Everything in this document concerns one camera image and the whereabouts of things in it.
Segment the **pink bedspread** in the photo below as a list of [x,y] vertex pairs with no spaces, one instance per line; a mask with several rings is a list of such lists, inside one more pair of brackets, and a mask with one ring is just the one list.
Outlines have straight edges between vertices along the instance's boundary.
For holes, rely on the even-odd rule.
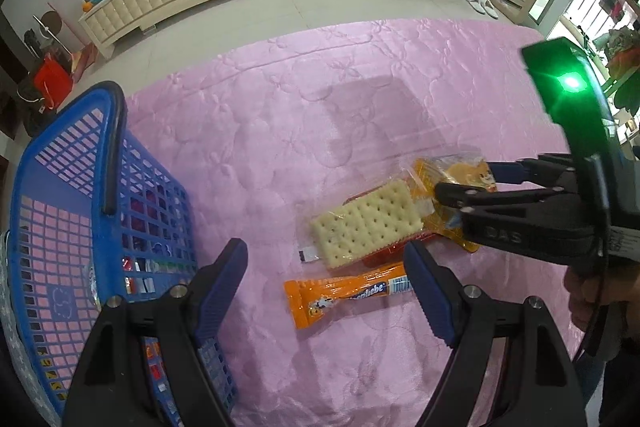
[[[342,303],[296,331],[283,281],[326,273],[301,265],[296,230],[310,208],[371,188],[404,158],[564,152],[518,54],[539,39],[478,21],[330,26],[244,46],[129,100],[130,129],[190,194],[200,263],[231,237],[249,246],[220,331],[240,392],[236,425],[415,424],[449,349],[412,293]],[[575,350],[560,267],[447,240],[431,251],[494,298],[542,296]],[[483,388],[476,423],[491,393]]]

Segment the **blue gripper pad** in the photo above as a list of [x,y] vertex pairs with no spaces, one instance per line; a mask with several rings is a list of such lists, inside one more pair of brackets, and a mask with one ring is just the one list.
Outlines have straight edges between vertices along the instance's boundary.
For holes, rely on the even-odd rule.
[[420,241],[405,245],[404,269],[433,334],[447,346],[456,346],[466,321],[460,281],[439,266]]
[[516,162],[489,162],[489,168],[498,183],[520,185],[527,181],[529,176],[528,169]]
[[191,281],[191,331],[198,347],[218,333],[247,263],[246,243],[231,239],[215,263],[198,270]]

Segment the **orange snack bar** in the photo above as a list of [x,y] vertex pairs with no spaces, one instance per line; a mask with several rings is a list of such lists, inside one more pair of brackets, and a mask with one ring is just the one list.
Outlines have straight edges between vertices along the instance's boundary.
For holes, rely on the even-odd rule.
[[284,291],[296,328],[309,327],[341,299],[365,299],[412,290],[404,264],[393,263],[350,277],[287,281]]

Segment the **white slipper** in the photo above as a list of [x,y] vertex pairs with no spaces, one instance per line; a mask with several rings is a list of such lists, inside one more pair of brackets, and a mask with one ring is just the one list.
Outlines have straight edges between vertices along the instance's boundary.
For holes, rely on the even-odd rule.
[[485,12],[487,12],[494,19],[498,18],[498,13],[495,11],[494,5],[491,4],[491,1],[489,0],[479,0],[479,1],[480,1],[480,6],[484,8]]
[[478,13],[481,13],[482,15],[486,14],[486,11],[484,10],[484,8],[482,8],[481,5],[481,0],[466,0],[469,4],[471,4],[471,7],[476,10]]

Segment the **green led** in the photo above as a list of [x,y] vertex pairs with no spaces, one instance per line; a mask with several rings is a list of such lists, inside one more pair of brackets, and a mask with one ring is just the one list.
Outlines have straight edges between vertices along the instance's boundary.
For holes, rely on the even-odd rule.
[[578,73],[566,73],[558,78],[562,89],[569,92],[581,92],[587,89],[587,83]]

